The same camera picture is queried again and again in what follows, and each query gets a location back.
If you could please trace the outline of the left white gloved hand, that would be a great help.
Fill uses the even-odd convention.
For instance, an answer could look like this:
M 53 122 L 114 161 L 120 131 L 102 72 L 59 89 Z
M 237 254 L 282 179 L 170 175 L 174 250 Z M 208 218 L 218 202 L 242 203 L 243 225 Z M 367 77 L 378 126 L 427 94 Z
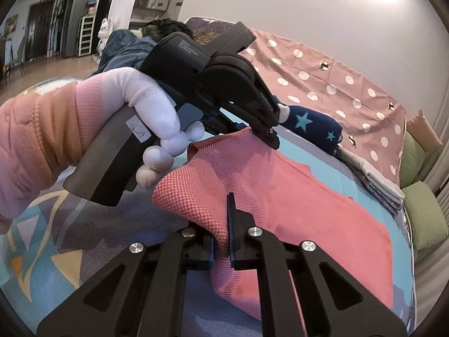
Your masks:
M 149 188 L 173 166 L 175 157 L 184 153 L 189 143 L 205 135 L 200 122 L 185 130 L 168 95 L 149 76 L 130 67 L 112 69 L 94 75 L 75 86 L 75 107 L 81 150 L 86 152 L 107 120 L 122 106 L 136 110 L 138 117 L 161 142 L 145 149 L 143 165 L 136 182 Z

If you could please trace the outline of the left pink sleeve forearm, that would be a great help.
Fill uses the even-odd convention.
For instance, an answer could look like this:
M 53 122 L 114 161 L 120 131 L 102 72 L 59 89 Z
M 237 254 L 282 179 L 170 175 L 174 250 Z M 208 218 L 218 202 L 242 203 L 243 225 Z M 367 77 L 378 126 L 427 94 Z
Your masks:
M 1 233 L 81 159 L 77 84 L 1 105 Z

